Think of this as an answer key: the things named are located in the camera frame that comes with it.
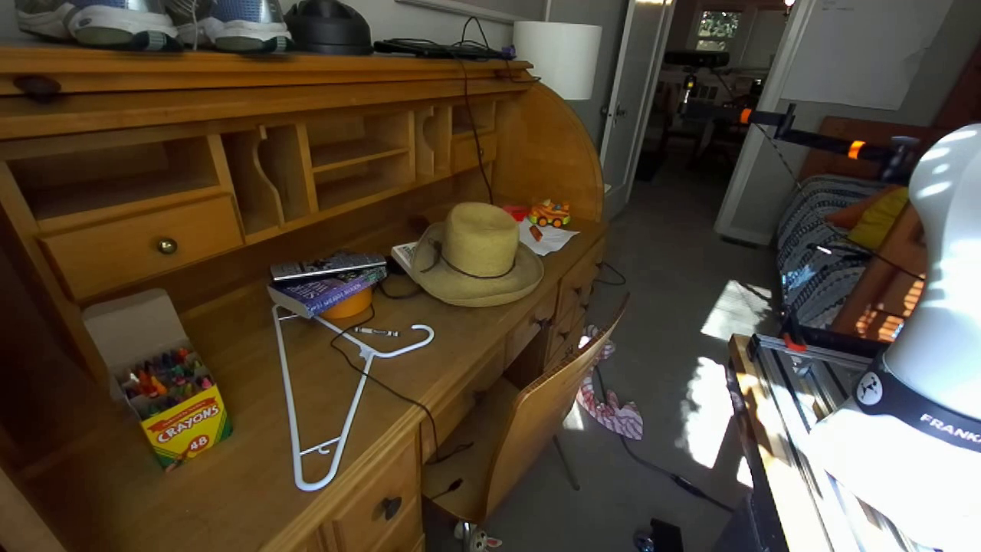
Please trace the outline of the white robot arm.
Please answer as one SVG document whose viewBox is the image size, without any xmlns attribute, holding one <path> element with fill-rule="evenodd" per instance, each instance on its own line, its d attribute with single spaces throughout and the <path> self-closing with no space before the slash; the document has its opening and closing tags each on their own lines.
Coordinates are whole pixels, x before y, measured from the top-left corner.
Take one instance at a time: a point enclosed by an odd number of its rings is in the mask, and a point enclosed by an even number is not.
<svg viewBox="0 0 981 552">
<path fill-rule="evenodd" d="M 806 452 L 911 540 L 981 552 L 981 122 L 935 142 L 908 190 L 923 301 Z"/>
</svg>

